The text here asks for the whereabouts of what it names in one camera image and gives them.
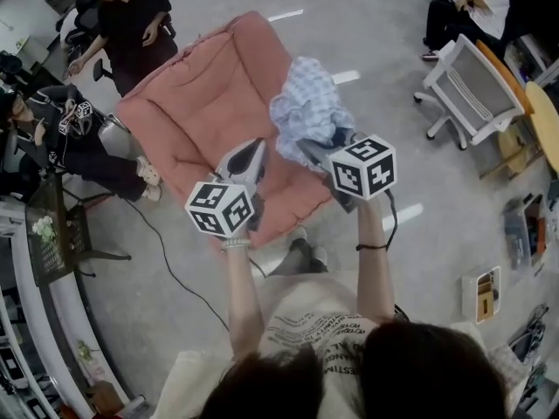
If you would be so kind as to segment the person's left forearm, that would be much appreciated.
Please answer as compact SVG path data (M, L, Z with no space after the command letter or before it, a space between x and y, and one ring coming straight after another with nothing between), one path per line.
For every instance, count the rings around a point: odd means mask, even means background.
M265 323L252 276L247 237L232 237L222 243L228 283L228 327L233 359L239 361L259 348Z

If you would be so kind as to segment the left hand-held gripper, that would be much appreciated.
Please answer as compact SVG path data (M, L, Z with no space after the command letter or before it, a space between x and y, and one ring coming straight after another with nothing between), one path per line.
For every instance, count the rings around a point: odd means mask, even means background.
M197 182L184 205L197 230L214 237L233 237L244 227L256 231L264 213L258 184L266 163L266 141L249 140L222 158L217 175Z

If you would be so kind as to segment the person's grey trousers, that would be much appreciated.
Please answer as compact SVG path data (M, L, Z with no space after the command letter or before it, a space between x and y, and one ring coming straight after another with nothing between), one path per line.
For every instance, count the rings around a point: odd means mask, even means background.
M321 263L314 259L313 248L301 237L291 242L288 253L269 277L317 273L320 270Z

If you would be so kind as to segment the small green plant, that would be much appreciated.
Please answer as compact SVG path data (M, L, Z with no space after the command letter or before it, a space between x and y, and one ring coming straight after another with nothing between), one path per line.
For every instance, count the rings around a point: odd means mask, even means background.
M83 340L78 340L77 355L83 362L89 363L93 359L93 352L99 352L99 349L92 349Z

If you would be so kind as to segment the white curved counter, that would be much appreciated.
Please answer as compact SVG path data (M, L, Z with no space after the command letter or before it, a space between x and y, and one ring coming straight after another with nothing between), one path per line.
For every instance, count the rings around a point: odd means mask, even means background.
M36 286L24 220L22 203L0 200L0 237L10 240L18 296L46 375L61 401L80 419L92 419L96 414L93 388L97 384L103 394L115 394L119 403L128 405L132 398L102 352L76 278L69 274L50 285ZM92 353L89 363L77 355L78 340L92 349L99 349Z

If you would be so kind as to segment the person's cream printed shirt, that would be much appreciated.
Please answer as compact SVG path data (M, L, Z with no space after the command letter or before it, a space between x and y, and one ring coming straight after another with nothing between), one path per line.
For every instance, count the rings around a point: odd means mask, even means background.
M344 273L274 277L257 349L181 352L153 419L507 419L500 377L460 330L354 312Z

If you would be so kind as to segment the yellow round wooden table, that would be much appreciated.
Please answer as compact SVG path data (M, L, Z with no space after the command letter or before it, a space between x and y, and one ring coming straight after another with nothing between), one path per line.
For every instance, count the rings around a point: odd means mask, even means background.
M502 158L494 168L482 174L480 180L502 171L507 171L508 179L513 180L541 157L559 175L559 113L551 98L536 83L528 82L526 94L534 112L520 117L520 124L511 124L504 133L498 134Z

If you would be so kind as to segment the white flower bunch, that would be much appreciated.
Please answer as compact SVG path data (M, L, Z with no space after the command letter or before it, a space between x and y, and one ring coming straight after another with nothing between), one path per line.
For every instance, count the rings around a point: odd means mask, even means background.
M40 237L43 243L52 243L56 238L53 219L50 216L39 218L31 227L32 232Z

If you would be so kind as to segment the black metal side table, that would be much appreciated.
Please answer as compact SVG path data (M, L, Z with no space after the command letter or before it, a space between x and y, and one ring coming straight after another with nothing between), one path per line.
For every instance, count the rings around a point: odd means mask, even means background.
M129 255L95 250L86 217L86 204L108 193L80 198L63 186L61 173L51 173L41 182L25 206L25 228L30 252L31 270L36 286L42 287L79 270L89 259L129 261ZM32 225L41 217L50 216L56 238L43 243L32 232Z

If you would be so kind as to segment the light blue plaid cloth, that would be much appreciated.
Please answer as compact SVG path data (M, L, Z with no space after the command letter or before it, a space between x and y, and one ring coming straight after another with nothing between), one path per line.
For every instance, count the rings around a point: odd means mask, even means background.
M343 106L332 76L315 58L293 60L280 93L270 102L269 113L279 132L276 151L314 172L321 168L307 158L297 141L332 146L338 128L355 128L355 120Z

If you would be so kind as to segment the person's left grey shoe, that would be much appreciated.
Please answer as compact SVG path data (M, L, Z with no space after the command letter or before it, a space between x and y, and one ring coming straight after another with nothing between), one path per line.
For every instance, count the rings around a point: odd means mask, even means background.
M307 241L307 230L303 226L296 227L290 234L290 246L289 250L299 249L300 247L305 248L308 246Z

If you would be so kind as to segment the black office chair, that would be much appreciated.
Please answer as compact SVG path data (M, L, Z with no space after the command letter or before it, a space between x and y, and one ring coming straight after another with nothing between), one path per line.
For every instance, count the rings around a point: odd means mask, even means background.
M100 0L75 0L74 5L56 23L65 67L85 52L98 32Z

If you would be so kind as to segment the clear plastic storage box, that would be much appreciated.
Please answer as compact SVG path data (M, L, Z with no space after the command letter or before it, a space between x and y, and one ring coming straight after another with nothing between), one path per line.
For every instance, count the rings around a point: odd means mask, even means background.
M504 234L514 271L528 271L542 261L549 243L547 213L543 194L529 193L505 205Z

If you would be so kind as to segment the white mesh office chair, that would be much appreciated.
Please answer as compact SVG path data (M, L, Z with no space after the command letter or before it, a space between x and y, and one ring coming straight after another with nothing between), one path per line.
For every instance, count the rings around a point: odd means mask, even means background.
M414 100L429 102L440 111L426 137L434 139L450 122L461 150L506 131L514 119L527 113L498 67L464 35L438 53L438 62L423 85L425 91L414 93Z

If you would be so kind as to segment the person's right forearm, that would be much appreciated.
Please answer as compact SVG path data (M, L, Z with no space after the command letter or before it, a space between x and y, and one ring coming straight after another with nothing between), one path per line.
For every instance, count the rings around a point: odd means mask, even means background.
M386 244L376 198L357 204L358 244ZM387 250L358 251L357 313L377 324L393 320L395 294Z

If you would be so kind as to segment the pink padded sofa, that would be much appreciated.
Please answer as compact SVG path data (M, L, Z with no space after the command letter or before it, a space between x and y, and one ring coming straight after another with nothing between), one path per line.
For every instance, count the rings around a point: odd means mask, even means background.
M184 206L197 182L226 153L266 140L268 162L258 193L264 213L252 244L291 232L332 202L320 174L276 150L269 115L292 58L268 20L249 11L200 37L150 73L118 104L117 115Z

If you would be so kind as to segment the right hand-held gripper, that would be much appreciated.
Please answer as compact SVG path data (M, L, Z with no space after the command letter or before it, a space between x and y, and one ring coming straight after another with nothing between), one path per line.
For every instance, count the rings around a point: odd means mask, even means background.
M348 213L397 183L396 150L377 135L336 132L328 144L301 139L297 145L327 175L324 185Z

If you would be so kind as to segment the white open box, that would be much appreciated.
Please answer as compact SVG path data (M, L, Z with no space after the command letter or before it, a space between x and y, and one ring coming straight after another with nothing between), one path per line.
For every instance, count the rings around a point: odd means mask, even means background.
M500 311L501 268L475 268L461 278L462 314L479 325Z

